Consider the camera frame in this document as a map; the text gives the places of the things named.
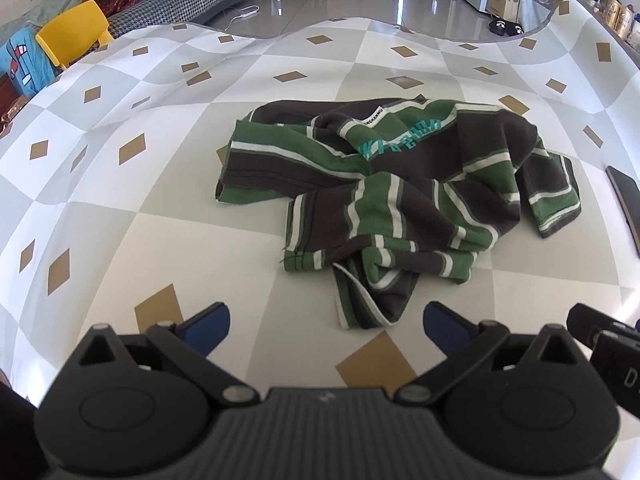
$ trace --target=green and black striped garment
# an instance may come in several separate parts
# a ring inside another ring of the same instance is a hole
[[[345,328],[398,322],[422,272],[466,282],[521,197],[542,237],[580,214],[571,161],[527,120],[422,96],[279,101],[239,120],[217,199],[279,196],[293,199],[284,267],[330,267]]]

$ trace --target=glossy floor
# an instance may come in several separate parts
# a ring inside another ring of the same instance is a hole
[[[260,11],[238,18],[238,9],[258,5]],[[452,40],[496,41],[488,30],[487,14],[477,12],[465,0],[246,0],[227,9],[209,27],[232,34],[270,38],[331,18],[359,16],[405,25],[419,32]]]

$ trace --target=ribbed black plastic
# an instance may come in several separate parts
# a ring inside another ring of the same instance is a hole
[[[57,471],[50,480],[85,479]],[[382,390],[274,389],[226,410],[187,456],[136,480],[522,480],[460,451],[434,415]],[[545,480],[604,480],[595,469]]]

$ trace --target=yellow chair back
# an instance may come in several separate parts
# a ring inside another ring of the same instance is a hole
[[[55,66],[66,70],[96,41],[100,46],[113,41],[109,22],[93,0],[56,16],[36,34],[36,41]]]

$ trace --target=white cable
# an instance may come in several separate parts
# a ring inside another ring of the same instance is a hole
[[[258,11],[260,10],[260,7],[257,5],[250,5],[248,7],[245,7],[244,9],[237,9],[237,10],[240,14],[238,16],[234,16],[231,18],[231,21],[226,26],[226,29],[224,30],[224,32],[228,31],[229,27],[231,27],[231,24],[238,18],[248,18],[249,16],[253,16],[254,14],[257,14]]]

